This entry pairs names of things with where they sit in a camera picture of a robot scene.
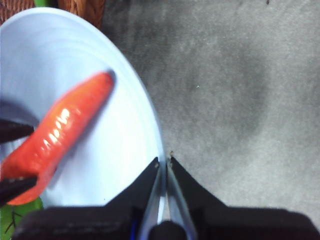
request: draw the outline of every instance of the green leaf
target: green leaf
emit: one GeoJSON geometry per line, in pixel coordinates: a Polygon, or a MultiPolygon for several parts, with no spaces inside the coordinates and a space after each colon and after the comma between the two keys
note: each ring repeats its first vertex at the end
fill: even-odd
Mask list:
{"type": "Polygon", "coordinates": [[[56,0],[34,0],[34,5],[36,7],[56,7],[58,4],[56,0]]]}
{"type": "MultiPolygon", "coordinates": [[[[40,210],[43,209],[43,204],[38,197],[36,200],[28,202],[26,204],[17,205],[14,206],[14,212],[24,216],[29,212],[32,212],[34,210],[40,210]]],[[[9,229],[6,232],[6,229],[8,226],[13,222],[13,215],[12,215],[12,205],[4,205],[0,208],[0,239],[1,240],[10,240],[12,234],[15,231],[15,228],[13,225],[9,227],[9,229]]],[[[18,225],[18,223],[21,221],[22,217],[18,215],[14,215],[15,223],[18,225]]]]}

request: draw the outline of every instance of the orange carrot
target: orange carrot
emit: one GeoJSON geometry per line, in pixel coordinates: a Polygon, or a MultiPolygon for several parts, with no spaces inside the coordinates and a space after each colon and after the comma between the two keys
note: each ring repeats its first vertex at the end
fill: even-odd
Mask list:
{"type": "Polygon", "coordinates": [[[113,86],[111,76],[100,72],[71,89],[51,107],[34,133],[1,163],[1,180],[37,176],[33,188],[8,204],[28,203],[43,192],[58,163],[108,98],[113,86]]]}

